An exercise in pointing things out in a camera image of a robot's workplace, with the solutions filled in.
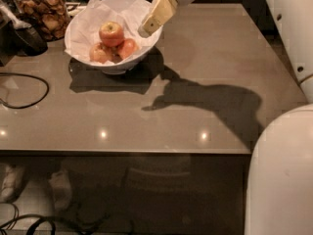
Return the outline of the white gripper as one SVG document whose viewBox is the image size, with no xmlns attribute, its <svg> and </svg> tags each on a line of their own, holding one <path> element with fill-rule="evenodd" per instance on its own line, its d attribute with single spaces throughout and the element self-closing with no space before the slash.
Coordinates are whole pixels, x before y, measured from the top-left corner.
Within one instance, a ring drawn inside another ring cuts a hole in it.
<svg viewBox="0 0 313 235">
<path fill-rule="evenodd" d="M 175 14 L 177 5 L 189 5 L 196 0 L 153 0 L 152 8 L 144 17 L 138 33 L 144 38 L 152 36 Z"/>
</svg>

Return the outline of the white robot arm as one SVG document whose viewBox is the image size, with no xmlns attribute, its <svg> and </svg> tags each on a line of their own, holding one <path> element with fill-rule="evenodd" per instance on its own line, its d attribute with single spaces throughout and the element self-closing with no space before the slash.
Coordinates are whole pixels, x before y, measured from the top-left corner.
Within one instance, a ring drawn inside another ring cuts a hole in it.
<svg viewBox="0 0 313 235">
<path fill-rule="evenodd" d="M 266 0 L 308 104 L 272 121 L 254 148 L 245 235 L 313 235 L 313 0 Z"/>
</svg>

